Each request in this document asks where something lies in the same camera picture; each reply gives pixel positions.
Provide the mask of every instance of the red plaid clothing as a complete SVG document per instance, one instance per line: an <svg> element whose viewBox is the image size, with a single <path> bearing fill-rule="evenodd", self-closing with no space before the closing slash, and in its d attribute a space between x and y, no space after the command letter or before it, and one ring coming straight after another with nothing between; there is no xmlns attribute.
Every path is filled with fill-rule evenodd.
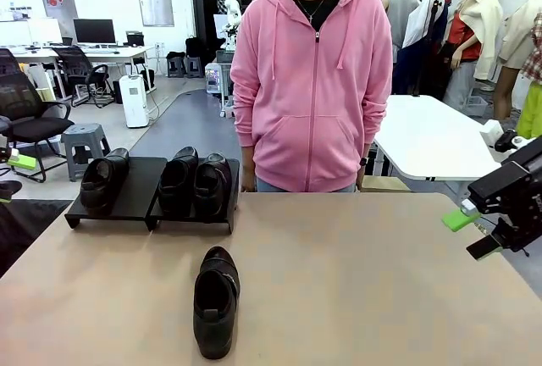
<svg viewBox="0 0 542 366"><path fill-rule="evenodd" d="M542 13L539 13L534 19L532 37L534 50L525 61L521 73L542 85Z"/></svg>

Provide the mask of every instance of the black display stand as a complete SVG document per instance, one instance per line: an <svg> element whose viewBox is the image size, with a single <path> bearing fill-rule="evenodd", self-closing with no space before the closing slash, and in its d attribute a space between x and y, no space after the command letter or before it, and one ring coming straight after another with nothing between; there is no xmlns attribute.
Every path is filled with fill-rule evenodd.
<svg viewBox="0 0 542 366"><path fill-rule="evenodd" d="M117 200L108 215L89 215L81 205L80 197L64 215L70 228L74 229L81 219L138 220L145 222L149 230L157 221L150 218L158 182L168 160L156 157L130 157L130 172L126 176Z"/></svg>
<svg viewBox="0 0 542 366"><path fill-rule="evenodd" d="M200 164L205 160L205 158L200 158ZM228 224L230 233L234 230L234 211L237 206L237 197L239 195L239 161L233 158L228 158L228 164L230 165L231 170L231 193L228 200L228 207L219 215L213 216L212 218L198 218L196 216L196 211L194 207L191 207L190 216L185 217L175 217L170 214L165 214L160 208L158 199L154 203L152 208L150 220L158 222L159 220L167 220L174 222L198 222L205 224Z"/></svg>

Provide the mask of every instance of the necklace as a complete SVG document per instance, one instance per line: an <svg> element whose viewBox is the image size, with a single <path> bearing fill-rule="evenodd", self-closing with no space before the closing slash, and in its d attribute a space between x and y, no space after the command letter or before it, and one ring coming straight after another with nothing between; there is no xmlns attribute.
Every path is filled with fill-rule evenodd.
<svg viewBox="0 0 542 366"><path fill-rule="evenodd" d="M296 0L297 4L299 4L299 6L301 7L301 9L303 10L303 12L307 15L308 17L308 22L310 24L312 24L312 17L316 14L316 12L318 12L318 10L320 9L320 6L322 6L322 3L325 2L325 0L321 0L320 1L320 4L316 7L316 10L314 10L311 14L307 12L307 10L305 9L305 7L301 4L300 0Z"/></svg>

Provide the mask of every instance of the beige jacket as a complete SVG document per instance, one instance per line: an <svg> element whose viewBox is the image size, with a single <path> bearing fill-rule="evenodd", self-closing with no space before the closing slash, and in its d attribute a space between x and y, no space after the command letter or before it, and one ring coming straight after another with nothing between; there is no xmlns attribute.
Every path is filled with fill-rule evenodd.
<svg viewBox="0 0 542 366"><path fill-rule="evenodd" d="M482 43L482 52L476 63L474 78L487 80L495 59L495 40L502 22L502 7L498 0L465 0L459 19L468 25Z"/></svg>
<svg viewBox="0 0 542 366"><path fill-rule="evenodd" d="M521 69L523 63L534 50L530 32L534 18L542 13L542 0L527 0L516 13L506 21L506 34L502 39L499 58L506 61L505 66Z"/></svg>

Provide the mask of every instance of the white portable machine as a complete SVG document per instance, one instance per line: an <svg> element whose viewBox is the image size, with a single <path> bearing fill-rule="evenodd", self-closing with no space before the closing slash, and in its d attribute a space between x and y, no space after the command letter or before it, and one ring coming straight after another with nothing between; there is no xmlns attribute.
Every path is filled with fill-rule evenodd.
<svg viewBox="0 0 542 366"><path fill-rule="evenodd" d="M125 75L119 80L120 94L128 127L145 127L149 124L147 94L141 75Z"/></svg>

